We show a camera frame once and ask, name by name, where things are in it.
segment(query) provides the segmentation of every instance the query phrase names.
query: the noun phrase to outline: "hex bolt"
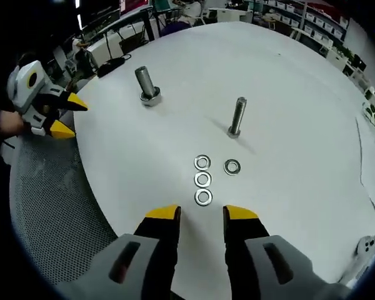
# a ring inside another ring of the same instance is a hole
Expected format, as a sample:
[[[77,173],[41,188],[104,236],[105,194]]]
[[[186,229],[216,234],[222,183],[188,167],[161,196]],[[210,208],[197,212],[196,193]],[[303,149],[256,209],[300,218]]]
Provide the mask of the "hex bolt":
[[[244,109],[246,108],[247,100],[245,97],[239,97],[236,101],[235,112],[233,114],[232,125],[227,131],[227,135],[236,139],[240,135],[240,124],[242,123],[242,118],[244,114]]]
[[[140,100],[145,106],[155,106],[161,102],[160,88],[153,85],[146,66],[135,70],[136,79],[142,89]]]

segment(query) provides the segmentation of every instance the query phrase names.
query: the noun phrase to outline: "flat washer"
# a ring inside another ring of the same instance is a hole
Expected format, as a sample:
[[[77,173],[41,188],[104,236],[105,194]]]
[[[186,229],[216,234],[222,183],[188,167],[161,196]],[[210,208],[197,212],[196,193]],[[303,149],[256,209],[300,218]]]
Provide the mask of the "flat washer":
[[[206,161],[206,165],[204,167],[199,166],[199,160],[200,159],[204,159]],[[199,171],[208,170],[208,168],[210,168],[210,165],[211,165],[210,157],[208,157],[204,154],[199,155],[194,159],[194,167],[196,167],[196,169],[199,170]]]
[[[200,196],[201,193],[206,193],[208,195],[208,199],[205,200],[204,202],[200,201],[200,199],[199,199],[199,196]],[[200,206],[207,206],[213,200],[213,194],[211,194],[211,191],[209,191],[208,189],[198,189],[194,193],[194,200]]]
[[[236,166],[236,170],[234,170],[234,171],[229,170],[229,165],[230,165],[230,164],[235,165],[235,166]],[[228,159],[228,160],[224,163],[224,171],[225,171],[225,173],[228,174],[228,175],[233,176],[233,175],[239,174],[240,169],[241,169],[241,168],[240,168],[240,164],[239,164],[239,162],[238,162],[237,160],[235,160],[235,159]]]
[[[205,176],[207,178],[206,183],[200,183],[199,182],[200,176]],[[196,175],[194,175],[194,183],[196,183],[196,185],[199,188],[206,188],[211,184],[211,175],[207,172],[204,172],[204,171],[198,172],[198,173],[196,173]]]

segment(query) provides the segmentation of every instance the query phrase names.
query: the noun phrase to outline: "table surface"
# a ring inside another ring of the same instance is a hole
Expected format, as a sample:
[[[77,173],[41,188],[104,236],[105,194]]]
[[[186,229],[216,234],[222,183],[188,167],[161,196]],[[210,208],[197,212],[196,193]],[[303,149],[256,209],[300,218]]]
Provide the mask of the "table surface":
[[[131,54],[79,92],[89,111],[74,115],[86,176],[115,233],[133,233],[154,208],[181,205],[172,290],[230,299],[222,207],[232,204],[256,212],[336,282],[359,239],[375,234],[375,142],[363,95],[311,49],[243,22],[194,27]],[[156,107],[140,103],[142,65],[161,88]],[[246,112],[230,139],[239,96]],[[199,154],[212,161],[206,207],[194,202]],[[237,176],[223,170],[230,158],[241,163]]]

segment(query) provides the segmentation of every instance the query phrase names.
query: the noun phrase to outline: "perforated mat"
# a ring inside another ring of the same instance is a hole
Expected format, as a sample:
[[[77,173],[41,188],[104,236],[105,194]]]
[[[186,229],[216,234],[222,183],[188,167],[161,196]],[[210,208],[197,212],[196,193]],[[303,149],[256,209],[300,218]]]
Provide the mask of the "perforated mat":
[[[13,226],[50,283],[71,281],[116,235],[89,187],[76,139],[19,140],[10,182]]]

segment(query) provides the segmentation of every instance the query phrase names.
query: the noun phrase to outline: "cable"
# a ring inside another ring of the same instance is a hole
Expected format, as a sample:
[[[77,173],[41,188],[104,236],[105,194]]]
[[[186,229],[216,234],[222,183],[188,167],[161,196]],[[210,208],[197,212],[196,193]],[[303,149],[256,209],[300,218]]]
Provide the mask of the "cable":
[[[131,23],[131,26],[132,26],[132,28],[133,28],[133,31],[135,32],[135,35],[137,35],[137,32],[136,32],[136,30],[135,30],[135,27],[133,26],[133,24]]]
[[[3,141],[2,143],[5,144],[5,145],[7,145],[7,146],[9,146],[10,148],[15,149],[15,147],[14,147],[13,145],[9,144],[9,143],[6,142],[6,141]]]
[[[143,24],[142,35],[141,35],[141,38],[140,38],[141,46],[146,45],[149,42],[148,40],[146,40],[145,33],[146,33],[146,28],[144,27],[144,24]]]
[[[161,18],[158,18],[158,21],[160,21],[161,25],[165,27],[164,23],[161,21]]]
[[[116,32],[118,33],[119,37],[121,38],[121,41],[122,42],[125,41],[125,39],[123,38],[123,36],[121,35],[121,33],[119,33],[119,30],[117,30]]]

